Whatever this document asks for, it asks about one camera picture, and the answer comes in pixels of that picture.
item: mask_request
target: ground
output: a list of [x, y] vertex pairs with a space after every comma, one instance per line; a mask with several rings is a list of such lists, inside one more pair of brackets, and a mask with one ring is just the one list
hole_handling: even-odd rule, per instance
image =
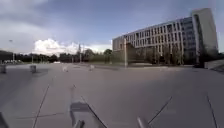
[[137, 128], [137, 117], [153, 128], [224, 127], [224, 75], [216, 71], [89, 71], [72, 64], [38, 64], [37, 69], [31, 74], [29, 65], [8, 66], [7, 74], [0, 74], [0, 111], [10, 128], [71, 128], [69, 106], [78, 101], [87, 102], [108, 128]]

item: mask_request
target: planter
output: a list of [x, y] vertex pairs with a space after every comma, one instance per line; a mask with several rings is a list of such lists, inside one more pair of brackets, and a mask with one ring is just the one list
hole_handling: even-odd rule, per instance
[[30, 72], [32, 72], [32, 73], [36, 73], [37, 72], [36, 65], [30, 65]]
[[0, 73], [6, 73], [6, 65], [0, 64]]

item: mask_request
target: multi-story building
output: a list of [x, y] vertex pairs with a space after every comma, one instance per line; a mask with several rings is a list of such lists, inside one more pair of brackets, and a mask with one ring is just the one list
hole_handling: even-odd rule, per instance
[[199, 62], [199, 55], [218, 52], [216, 28], [211, 10], [194, 10], [190, 17], [169, 21], [127, 33], [113, 39], [113, 51], [124, 48], [124, 39], [134, 48], [152, 47], [161, 56], [164, 48], [178, 48], [187, 59]]

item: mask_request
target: blue sky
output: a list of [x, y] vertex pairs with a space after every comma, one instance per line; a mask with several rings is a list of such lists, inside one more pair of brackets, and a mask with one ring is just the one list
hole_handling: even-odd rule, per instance
[[46, 47], [76, 49], [74, 44], [82, 43], [103, 49], [116, 36], [206, 7], [212, 9], [224, 52], [223, 6], [223, 0], [0, 0], [0, 48], [44, 53]]

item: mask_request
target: bollard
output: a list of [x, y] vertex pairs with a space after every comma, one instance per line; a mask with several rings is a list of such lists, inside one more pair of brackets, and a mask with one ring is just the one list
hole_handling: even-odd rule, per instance
[[6, 73], [6, 65], [0, 64], [0, 73]]
[[90, 67], [89, 67], [89, 71], [92, 71], [94, 68], [95, 68], [94, 65], [90, 65]]
[[30, 65], [30, 71], [31, 71], [32, 73], [36, 73], [36, 72], [37, 72], [36, 65]]
[[64, 66], [64, 67], [62, 68], [62, 70], [63, 70], [63, 72], [68, 72], [68, 68], [67, 68], [67, 66]]

